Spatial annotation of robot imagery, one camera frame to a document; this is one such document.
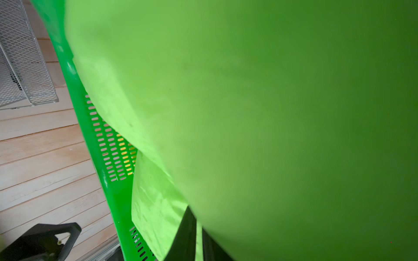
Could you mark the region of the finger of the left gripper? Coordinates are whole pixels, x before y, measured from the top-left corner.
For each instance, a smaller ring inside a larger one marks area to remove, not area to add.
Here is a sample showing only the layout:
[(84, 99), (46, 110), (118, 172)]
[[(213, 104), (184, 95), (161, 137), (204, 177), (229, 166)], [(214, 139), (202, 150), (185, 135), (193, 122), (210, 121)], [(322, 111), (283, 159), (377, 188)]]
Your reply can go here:
[(37, 224), (1, 251), (2, 261), (63, 261), (82, 229), (78, 223)]

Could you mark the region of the light green raincoat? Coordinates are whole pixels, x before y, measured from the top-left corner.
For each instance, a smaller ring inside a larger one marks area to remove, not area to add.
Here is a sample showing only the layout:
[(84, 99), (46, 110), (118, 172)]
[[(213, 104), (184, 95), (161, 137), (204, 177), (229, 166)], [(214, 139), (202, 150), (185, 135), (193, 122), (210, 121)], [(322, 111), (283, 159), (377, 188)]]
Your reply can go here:
[(65, 1), (64, 30), (158, 259), (168, 203), (237, 261), (417, 260), (417, 1)]

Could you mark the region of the green plastic basket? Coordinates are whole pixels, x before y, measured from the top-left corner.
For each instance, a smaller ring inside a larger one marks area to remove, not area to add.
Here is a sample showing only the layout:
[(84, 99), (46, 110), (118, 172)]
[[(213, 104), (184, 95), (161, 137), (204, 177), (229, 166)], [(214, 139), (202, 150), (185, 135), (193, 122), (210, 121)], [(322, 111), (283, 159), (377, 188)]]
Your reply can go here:
[(155, 261), (139, 229), (132, 222), (133, 172), (137, 149), (99, 115), (73, 62), (64, 34), (64, 1), (32, 1), (48, 32), (74, 106), (79, 126), (118, 235), (126, 261)]

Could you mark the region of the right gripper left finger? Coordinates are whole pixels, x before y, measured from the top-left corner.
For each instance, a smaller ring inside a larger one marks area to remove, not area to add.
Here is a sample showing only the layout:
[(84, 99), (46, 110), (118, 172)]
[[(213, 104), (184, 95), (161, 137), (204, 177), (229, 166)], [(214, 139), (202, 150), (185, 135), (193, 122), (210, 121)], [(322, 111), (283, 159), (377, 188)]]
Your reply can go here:
[(190, 207), (187, 207), (164, 261), (195, 261), (196, 241), (197, 220)]

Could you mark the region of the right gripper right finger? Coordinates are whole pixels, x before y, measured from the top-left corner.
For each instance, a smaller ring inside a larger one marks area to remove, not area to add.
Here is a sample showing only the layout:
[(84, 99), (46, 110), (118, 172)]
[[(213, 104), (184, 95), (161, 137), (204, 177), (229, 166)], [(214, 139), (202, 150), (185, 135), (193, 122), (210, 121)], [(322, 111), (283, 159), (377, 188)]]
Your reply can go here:
[(204, 261), (233, 261), (204, 229), (202, 229), (202, 250)]

